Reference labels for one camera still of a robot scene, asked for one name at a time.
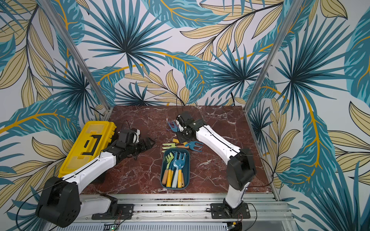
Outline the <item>aluminium rail frame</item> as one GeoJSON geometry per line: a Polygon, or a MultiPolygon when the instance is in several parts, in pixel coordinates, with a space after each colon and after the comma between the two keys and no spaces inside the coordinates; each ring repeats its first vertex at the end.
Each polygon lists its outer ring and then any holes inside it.
{"type": "Polygon", "coordinates": [[[234,214],[224,211],[224,193],[115,194],[118,204],[133,205],[135,222],[232,222],[240,221],[250,230],[257,223],[278,222],[285,231],[298,226],[289,205],[273,193],[245,193],[242,207],[234,214]]]}

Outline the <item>metal corner post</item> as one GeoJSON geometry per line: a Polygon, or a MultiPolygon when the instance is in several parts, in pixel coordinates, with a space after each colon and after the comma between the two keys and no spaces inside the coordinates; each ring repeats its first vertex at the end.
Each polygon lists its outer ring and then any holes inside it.
{"type": "Polygon", "coordinates": [[[295,16],[296,14],[298,13],[298,10],[300,8],[300,6],[302,5],[302,2],[303,1],[293,1],[292,4],[291,4],[291,7],[289,8],[289,11],[287,12],[287,15],[286,17],[284,18],[284,21],[282,22],[282,27],[279,31],[279,33],[277,33],[277,36],[276,36],[276,39],[274,41],[274,43],[272,44],[272,47],[270,49],[270,52],[268,53],[268,56],[265,60],[265,63],[263,65],[263,67],[261,68],[261,71],[259,73],[259,76],[258,78],[256,79],[255,83],[254,83],[254,86],[253,86],[253,89],[248,97],[248,100],[246,102],[246,105],[244,107],[244,113],[247,114],[252,106],[252,103],[254,101],[254,98],[256,97],[256,95],[258,94],[258,91],[264,81],[264,78],[268,72],[268,69],[275,57],[275,55],[277,54],[280,46],[282,45],[286,35],[288,34],[288,31],[290,30],[290,26],[291,24],[293,23],[294,19],[295,19],[295,16]]]}
{"type": "Polygon", "coordinates": [[[110,110],[110,105],[108,104],[106,98],[104,97],[102,91],[100,90],[97,82],[95,81],[92,73],[90,72],[86,62],[84,61],[81,53],[78,51],[77,46],[75,45],[72,37],[70,36],[68,30],[63,25],[62,19],[57,15],[56,9],[53,7],[52,3],[47,0],[40,0],[40,6],[45,10],[45,13],[51,23],[54,25],[57,33],[61,36],[62,40],[64,41],[66,48],[69,49],[71,55],[73,56],[75,62],[80,67],[82,73],[85,75],[86,79],[88,80],[91,88],[95,91],[95,94],[101,103],[101,105],[106,109],[110,110]]]}

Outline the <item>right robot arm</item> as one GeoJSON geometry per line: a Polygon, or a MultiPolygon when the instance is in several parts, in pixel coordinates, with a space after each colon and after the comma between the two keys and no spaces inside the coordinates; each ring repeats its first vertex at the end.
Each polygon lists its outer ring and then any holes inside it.
{"type": "Polygon", "coordinates": [[[176,117],[181,142],[197,139],[212,149],[227,165],[229,188],[224,199],[225,208],[234,212],[242,205],[242,198],[253,177],[256,167],[250,149],[242,149],[216,133],[202,119],[194,120],[188,111],[176,117]]]}

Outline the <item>teal rake wooden handle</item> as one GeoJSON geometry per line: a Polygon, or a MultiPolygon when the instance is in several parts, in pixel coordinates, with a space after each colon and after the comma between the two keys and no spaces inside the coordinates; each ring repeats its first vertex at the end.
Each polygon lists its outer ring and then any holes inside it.
{"type": "Polygon", "coordinates": [[[176,145],[176,147],[190,149],[195,152],[202,152],[203,143],[199,141],[189,141],[189,142],[179,143],[176,145]]]}

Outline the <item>right metal corner post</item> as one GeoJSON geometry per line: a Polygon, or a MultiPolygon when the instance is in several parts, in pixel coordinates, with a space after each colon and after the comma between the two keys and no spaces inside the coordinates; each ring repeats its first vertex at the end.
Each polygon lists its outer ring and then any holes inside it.
{"type": "Polygon", "coordinates": [[[253,89],[248,97],[248,100],[246,102],[246,105],[244,107],[244,113],[247,114],[252,106],[252,103],[254,101],[254,98],[256,97],[256,95],[258,94],[258,91],[264,81],[264,78],[268,72],[268,69],[275,57],[275,55],[277,54],[280,46],[282,45],[286,35],[288,34],[288,31],[290,30],[290,26],[291,24],[293,23],[294,19],[295,19],[295,16],[296,14],[298,13],[298,10],[300,8],[300,6],[302,5],[302,2],[303,1],[293,1],[292,4],[291,4],[291,7],[289,8],[289,11],[287,12],[287,15],[286,17],[284,18],[284,21],[282,22],[282,27],[279,31],[279,33],[277,33],[277,36],[276,36],[276,39],[274,41],[274,43],[272,44],[272,47],[270,49],[270,52],[268,53],[268,56],[265,60],[265,63],[263,65],[263,67],[261,68],[261,71],[259,73],[259,76],[258,78],[256,79],[255,83],[254,83],[254,86],[253,86],[253,89]]]}

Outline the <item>yellow toolbox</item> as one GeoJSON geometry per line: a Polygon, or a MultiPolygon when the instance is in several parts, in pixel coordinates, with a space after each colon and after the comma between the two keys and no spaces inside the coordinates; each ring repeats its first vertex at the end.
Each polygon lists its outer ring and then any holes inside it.
{"type": "Polygon", "coordinates": [[[87,122],[63,162],[58,176],[64,177],[98,157],[111,143],[116,128],[109,121],[87,122]]]}

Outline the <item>teal storage tray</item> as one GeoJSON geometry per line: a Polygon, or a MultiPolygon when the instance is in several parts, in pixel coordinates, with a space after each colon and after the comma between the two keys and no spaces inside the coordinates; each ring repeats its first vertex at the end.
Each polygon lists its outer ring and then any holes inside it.
{"type": "Polygon", "coordinates": [[[183,190],[190,181],[190,152],[183,148],[162,150],[161,185],[168,190],[183,190]]]}

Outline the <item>teal claw rake yellow handle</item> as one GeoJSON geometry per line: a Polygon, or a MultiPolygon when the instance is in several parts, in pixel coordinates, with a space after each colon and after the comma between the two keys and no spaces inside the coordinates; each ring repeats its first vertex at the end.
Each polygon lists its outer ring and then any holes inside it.
{"type": "Polygon", "coordinates": [[[182,181],[182,168],[185,165],[187,154],[186,153],[180,153],[180,155],[181,155],[181,157],[179,158],[180,159],[180,168],[179,168],[179,171],[178,171],[177,188],[182,188],[182,183],[183,183],[183,181],[182,181]]]}

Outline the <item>green rake wooden handle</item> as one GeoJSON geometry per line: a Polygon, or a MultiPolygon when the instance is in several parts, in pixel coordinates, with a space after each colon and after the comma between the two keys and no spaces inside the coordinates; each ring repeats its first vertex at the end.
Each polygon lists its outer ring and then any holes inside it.
{"type": "Polygon", "coordinates": [[[164,174],[163,174],[163,177],[162,177],[162,184],[165,186],[167,184],[167,179],[168,179],[168,175],[169,175],[169,168],[170,168],[170,165],[171,165],[171,162],[173,161],[174,159],[174,155],[170,152],[167,156],[166,156],[166,168],[165,168],[165,171],[164,171],[164,174]]]}

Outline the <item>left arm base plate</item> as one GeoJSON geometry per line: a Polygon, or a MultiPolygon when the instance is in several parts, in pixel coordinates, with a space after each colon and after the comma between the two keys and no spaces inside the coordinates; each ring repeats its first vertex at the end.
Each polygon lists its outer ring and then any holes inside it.
{"type": "Polygon", "coordinates": [[[115,204],[109,207],[105,213],[92,215],[92,220],[116,220],[131,219],[134,211],[134,204],[115,204]]]}

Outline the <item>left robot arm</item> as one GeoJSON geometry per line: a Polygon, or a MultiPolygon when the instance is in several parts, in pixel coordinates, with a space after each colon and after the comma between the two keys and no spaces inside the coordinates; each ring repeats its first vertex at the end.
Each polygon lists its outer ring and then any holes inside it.
{"type": "Polygon", "coordinates": [[[62,178],[51,177],[44,185],[36,208],[36,216],[58,227],[65,228],[77,218],[119,218],[124,210],[115,197],[103,194],[80,196],[96,178],[115,167],[122,160],[137,159],[140,153],[151,149],[155,141],[139,138],[137,129],[121,130],[118,138],[97,158],[62,178]]]}

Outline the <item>left metal corner post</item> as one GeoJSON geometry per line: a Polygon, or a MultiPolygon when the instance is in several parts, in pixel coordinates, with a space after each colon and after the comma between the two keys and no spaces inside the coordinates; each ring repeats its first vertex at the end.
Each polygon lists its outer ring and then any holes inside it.
{"type": "Polygon", "coordinates": [[[110,105],[108,104],[106,98],[104,97],[102,91],[100,90],[97,82],[95,81],[92,73],[90,72],[86,62],[84,61],[81,53],[78,51],[77,46],[75,45],[72,37],[70,36],[68,30],[63,25],[62,19],[57,15],[56,9],[53,7],[52,3],[47,0],[40,0],[40,6],[45,10],[45,13],[51,23],[54,25],[57,33],[61,36],[62,40],[64,41],[66,48],[69,49],[71,55],[73,56],[75,62],[80,67],[82,73],[85,75],[86,79],[88,80],[91,88],[95,91],[95,94],[101,103],[101,105],[106,109],[110,110],[110,105]]]}

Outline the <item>light blue fork rake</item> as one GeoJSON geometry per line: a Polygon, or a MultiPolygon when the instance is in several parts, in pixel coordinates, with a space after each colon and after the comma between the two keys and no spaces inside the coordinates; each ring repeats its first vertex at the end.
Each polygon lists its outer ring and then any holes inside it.
{"type": "Polygon", "coordinates": [[[174,170],[174,174],[173,174],[173,179],[172,179],[172,188],[176,188],[177,187],[177,181],[178,181],[178,171],[179,171],[179,168],[180,168],[180,158],[181,155],[179,153],[176,153],[175,154],[175,158],[174,158],[174,167],[175,167],[175,170],[174,170]]]}

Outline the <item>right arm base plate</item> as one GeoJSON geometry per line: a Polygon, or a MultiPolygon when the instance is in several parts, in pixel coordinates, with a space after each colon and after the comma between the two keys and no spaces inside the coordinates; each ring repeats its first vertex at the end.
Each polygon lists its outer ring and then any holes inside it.
{"type": "Polygon", "coordinates": [[[251,218],[247,203],[242,202],[236,208],[231,208],[225,203],[210,204],[208,211],[212,219],[249,219],[251,218]]]}

